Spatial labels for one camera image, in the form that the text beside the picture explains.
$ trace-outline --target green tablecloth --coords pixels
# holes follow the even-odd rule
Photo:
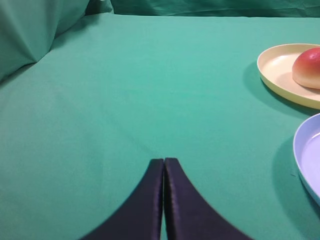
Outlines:
[[[268,91],[256,67],[274,45],[318,44],[319,24],[83,18],[0,85],[0,239],[83,236],[161,157],[179,158],[211,206],[252,238],[319,238],[320,207],[292,154],[295,130],[317,111]]]

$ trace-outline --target blue plate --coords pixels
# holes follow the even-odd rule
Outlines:
[[[320,113],[299,126],[293,139],[293,152],[300,178],[320,206]]]

